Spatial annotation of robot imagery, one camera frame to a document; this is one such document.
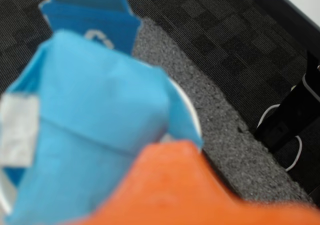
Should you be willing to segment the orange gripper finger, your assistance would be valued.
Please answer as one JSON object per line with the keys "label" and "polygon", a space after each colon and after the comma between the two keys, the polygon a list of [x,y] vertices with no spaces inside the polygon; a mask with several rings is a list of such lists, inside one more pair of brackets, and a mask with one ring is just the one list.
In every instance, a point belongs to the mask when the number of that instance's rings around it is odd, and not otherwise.
{"label": "orange gripper finger", "polygon": [[148,145],[113,194],[76,225],[317,225],[301,203],[243,201],[189,141]]}

